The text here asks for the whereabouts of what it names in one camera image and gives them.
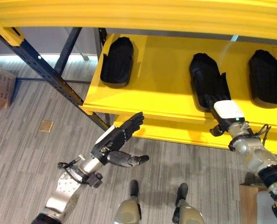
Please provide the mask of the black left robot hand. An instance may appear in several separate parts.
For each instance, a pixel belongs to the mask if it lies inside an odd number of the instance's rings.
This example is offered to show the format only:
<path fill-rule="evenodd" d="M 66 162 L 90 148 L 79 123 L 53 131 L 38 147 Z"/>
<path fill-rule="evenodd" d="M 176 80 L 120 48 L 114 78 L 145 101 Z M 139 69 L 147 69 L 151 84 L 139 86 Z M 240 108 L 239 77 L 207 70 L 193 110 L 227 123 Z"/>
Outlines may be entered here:
<path fill-rule="evenodd" d="M 94 145 L 91 155 L 103 165 L 111 163 L 116 166 L 131 168 L 139 166 L 149 160 L 148 155 L 134 156 L 120 149 L 132 137 L 133 133 L 140 129 L 144 115 L 138 112 L 125 121 L 121 126 L 111 126 L 105 136 Z"/>

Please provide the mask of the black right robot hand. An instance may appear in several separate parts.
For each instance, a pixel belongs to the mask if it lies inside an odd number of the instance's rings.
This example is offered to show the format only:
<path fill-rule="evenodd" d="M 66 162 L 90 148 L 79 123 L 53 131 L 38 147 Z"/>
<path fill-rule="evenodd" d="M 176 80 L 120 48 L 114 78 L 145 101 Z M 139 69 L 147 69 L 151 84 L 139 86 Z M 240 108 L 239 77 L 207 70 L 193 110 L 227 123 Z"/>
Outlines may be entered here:
<path fill-rule="evenodd" d="M 215 136 L 221 136 L 227 132 L 234 123 L 243 123 L 245 121 L 244 114 L 237 103 L 228 99 L 225 95 L 204 95 L 205 102 L 217 120 L 218 125 L 210 129 L 210 133 Z"/>

